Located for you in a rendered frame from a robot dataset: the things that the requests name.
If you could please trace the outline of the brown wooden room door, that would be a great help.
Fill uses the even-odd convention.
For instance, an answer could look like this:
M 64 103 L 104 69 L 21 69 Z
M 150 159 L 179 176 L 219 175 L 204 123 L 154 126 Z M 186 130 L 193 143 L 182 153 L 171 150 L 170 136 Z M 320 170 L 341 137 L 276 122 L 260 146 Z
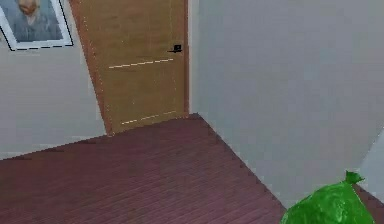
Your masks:
M 69 3 L 107 134 L 186 115 L 188 0 Z

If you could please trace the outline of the white framed portrait picture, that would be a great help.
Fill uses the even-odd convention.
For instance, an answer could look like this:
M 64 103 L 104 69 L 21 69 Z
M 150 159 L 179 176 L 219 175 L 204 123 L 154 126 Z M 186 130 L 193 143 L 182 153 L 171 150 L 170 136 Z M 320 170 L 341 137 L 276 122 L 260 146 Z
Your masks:
M 0 32 L 11 51 L 73 45 L 62 0 L 0 0 Z

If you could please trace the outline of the green garbage bag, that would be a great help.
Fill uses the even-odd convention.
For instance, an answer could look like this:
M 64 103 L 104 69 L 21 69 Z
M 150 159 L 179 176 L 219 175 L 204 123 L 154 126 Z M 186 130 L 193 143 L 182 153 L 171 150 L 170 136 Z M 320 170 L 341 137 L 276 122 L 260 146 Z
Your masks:
M 287 209 L 279 224 L 376 224 L 353 188 L 363 180 L 346 171 L 343 181 L 323 186 Z

